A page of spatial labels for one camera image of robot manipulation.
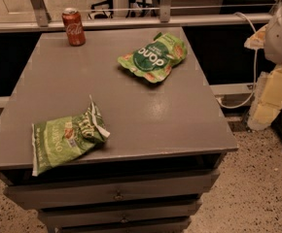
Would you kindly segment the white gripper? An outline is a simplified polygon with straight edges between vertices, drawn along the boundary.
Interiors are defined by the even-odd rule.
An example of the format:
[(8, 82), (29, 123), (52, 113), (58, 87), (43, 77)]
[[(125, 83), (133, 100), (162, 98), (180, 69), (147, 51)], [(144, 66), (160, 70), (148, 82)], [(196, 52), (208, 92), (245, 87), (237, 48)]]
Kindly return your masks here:
[(249, 110), (247, 125), (251, 130), (264, 130), (282, 110), (282, 4), (267, 25), (244, 43), (250, 50), (264, 48), (265, 58), (276, 65), (270, 72), (261, 72)]

